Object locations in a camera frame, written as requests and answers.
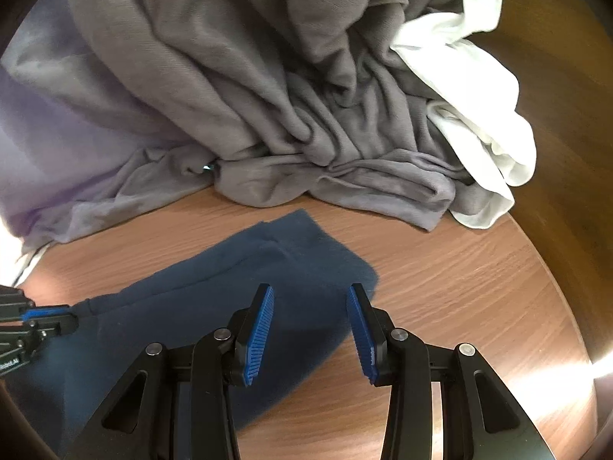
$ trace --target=gray garment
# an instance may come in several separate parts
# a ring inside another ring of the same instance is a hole
[[[49,196],[7,221],[31,246],[73,240],[207,186],[213,158],[217,190],[255,207],[308,192],[427,230],[451,205],[479,212],[488,192],[425,116],[436,94],[389,49],[407,18],[456,4],[41,0],[2,64],[107,148],[70,158],[68,189],[51,165]],[[454,203],[458,186],[474,198]]]

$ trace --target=clothing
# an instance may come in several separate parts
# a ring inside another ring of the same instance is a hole
[[[491,191],[478,213],[452,210],[472,228],[488,228],[514,201],[508,185],[534,173],[536,147],[515,109],[519,85],[501,63],[463,39],[498,24],[502,0],[463,0],[464,12],[430,13],[405,22],[391,48],[444,101],[428,104],[428,119],[448,140],[475,181]]]
[[[261,282],[275,290],[275,311],[257,379],[249,388],[231,388],[241,428],[286,396],[347,336],[351,283],[362,282],[369,294],[375,288],[373,269],[304,210],[239,232],[118,294],[75,305],[76,332],[47,340],[31,364],[9,373],[8,393],[62,458],[149,343],[194,344],[249,307]],[[182,390],[181,460],[189,458],[188,398]]]
[[[2,65],[74,128],[45,112],[39,146],[0,125],[0,160],[28,166],[0,186],[0,213],[26,251],[67,242],[212,184],[217,159],[217,190],[255,207],[308,192],[427,230],[450,207],[473,215],[489,191],[428,121],[439,96],[389,49],[406,19],[456,4],[41,0]]]

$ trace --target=round wooden table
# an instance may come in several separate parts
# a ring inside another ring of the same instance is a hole
[[[53,247],[22,287],[40,306],[115,292],[258,221],[301,207],[376,269],[374,306],[429,344],[476,345],[557,459],[581,456],[597,430],[590,362],[554,279],[508,215],[490,230],[464,228],[447,215],[425,233],[307,197],[251,209],[208,189]],[[281,404],[241,431],[241,454],[248,460],[378,459],[388,389],[369,385],[349,337]],[[440,401],[433,393],[434,458],[440,458]]]

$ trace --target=metal screw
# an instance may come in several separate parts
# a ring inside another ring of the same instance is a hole
[[[476,353],[476,351],[477,350],[472,344],[468,344],[467,342],[465,342],[464,344],[460,344],[460,352],[464,356],[474,356],[474,353]]]
[[[394,340],[407,340],[409,338],[409,333],[404,329],[394,329],[390,334]]]
[[[216,338],[217,340],[228,340],[229,338],[231,338],[231,336],[232,336],[232,332],[230,332],[230,330],[226,328],[217,329],[213,333],[213,337]]]
[[[162,352],[163,346],[159,342],[152,342],[145,348],[145,353],[149,356],[157,356]]]

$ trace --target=blue cloth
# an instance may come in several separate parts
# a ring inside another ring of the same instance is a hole
[[[275,289],[275,314],[258,378],[232,388],[243,427],[295,388],[345,338],[345,295],[373,292],[376,274],[304,211],[259,223],[118,294],[74,306],[75,333],[49,340],[30,365],[7,375],[17,406],[63,456],[91,414],[150,342],[193,344],[248,307],[261,282]],[[180,398],[179,459],[189,458],[188,407]]]

